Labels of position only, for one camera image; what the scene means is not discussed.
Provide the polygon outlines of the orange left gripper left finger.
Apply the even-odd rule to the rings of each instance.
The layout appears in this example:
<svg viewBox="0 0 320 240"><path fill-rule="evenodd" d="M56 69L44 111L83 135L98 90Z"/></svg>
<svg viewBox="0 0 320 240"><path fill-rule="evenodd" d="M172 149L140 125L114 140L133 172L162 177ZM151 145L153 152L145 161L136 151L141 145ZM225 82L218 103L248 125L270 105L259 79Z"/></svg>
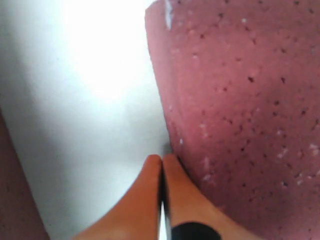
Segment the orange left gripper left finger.
<svg viewBox="0 0 320 240"><path fill-rule="evenodd" d="M149 155L116 205L74 240L157 240L161 220L161 157Z"/></svg>

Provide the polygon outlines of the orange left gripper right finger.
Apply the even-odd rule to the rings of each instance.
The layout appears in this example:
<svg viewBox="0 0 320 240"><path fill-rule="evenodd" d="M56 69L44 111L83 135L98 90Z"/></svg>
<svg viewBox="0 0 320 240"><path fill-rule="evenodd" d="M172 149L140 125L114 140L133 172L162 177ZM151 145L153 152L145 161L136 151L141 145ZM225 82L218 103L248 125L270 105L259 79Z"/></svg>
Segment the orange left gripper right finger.
<svg viewBox="0 0 320 240"><path fill-rule="evenodd" d="M163 164L163 204L169 240L257 240L197 188L178 158L167 154Z"/></svg>

